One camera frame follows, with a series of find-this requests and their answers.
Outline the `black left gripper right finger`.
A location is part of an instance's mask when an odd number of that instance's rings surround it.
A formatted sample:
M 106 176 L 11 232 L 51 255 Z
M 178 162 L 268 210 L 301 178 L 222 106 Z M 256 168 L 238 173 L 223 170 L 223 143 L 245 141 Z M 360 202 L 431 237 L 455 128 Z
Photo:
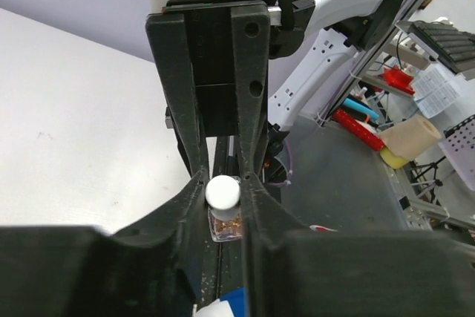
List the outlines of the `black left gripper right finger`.
M 249 316 L 472 316 L 474 269 L 442 235 L 315 232 L 255 174 L 241 186 Z

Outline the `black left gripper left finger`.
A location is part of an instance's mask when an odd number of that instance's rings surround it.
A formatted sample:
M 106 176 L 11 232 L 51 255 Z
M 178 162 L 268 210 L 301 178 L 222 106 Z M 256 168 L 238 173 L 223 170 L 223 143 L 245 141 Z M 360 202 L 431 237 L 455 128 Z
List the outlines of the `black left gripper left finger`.
M 145 217 L 108 235 L 92 226 L 1 229 L 3 316 L 191 316 L 206 232 L 197 171 Z

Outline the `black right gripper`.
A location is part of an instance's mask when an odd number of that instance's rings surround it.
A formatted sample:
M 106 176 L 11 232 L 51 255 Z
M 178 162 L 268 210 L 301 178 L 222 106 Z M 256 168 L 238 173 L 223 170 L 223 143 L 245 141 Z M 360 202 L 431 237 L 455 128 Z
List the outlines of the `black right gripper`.
M 145 23 L 183 161 L 209 180 L 206 137 L 238 135 L 240 176 L 261 170 L 272 59 L 304 41 L 307 0 L 150 0 Z

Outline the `glitter nail polish bottle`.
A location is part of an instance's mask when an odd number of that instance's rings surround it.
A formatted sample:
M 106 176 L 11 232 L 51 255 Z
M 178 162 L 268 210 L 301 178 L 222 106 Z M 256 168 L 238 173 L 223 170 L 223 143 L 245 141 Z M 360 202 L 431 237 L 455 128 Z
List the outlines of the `glitter nail polish bottle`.
M 214 242 L 223 243 L 242 238 L 243 228 L 240 208 L 227 211 L 208 209 L 209 231 Z

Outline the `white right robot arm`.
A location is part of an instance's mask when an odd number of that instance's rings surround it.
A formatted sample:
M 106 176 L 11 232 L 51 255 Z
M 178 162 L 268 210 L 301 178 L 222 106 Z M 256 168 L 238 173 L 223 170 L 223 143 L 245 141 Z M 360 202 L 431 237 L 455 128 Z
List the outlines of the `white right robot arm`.
M 331 76 L 386 34 L 404 0 L 150 0 L 145 31 L 189 174 L 233 138 L 226 173 L 260 172 Z

